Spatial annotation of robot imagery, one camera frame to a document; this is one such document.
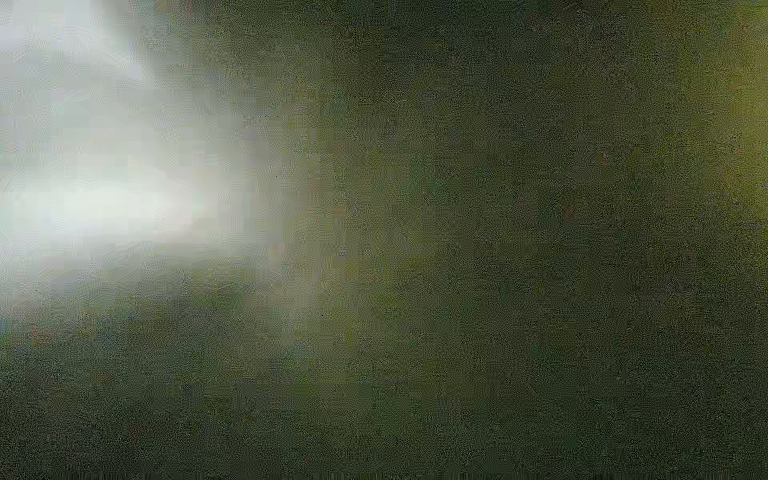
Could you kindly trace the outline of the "olive green cloth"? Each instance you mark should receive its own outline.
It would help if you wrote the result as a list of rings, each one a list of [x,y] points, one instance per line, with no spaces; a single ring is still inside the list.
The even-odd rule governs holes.
[[[5,1],[5,479],[763,479],[763,1]]]

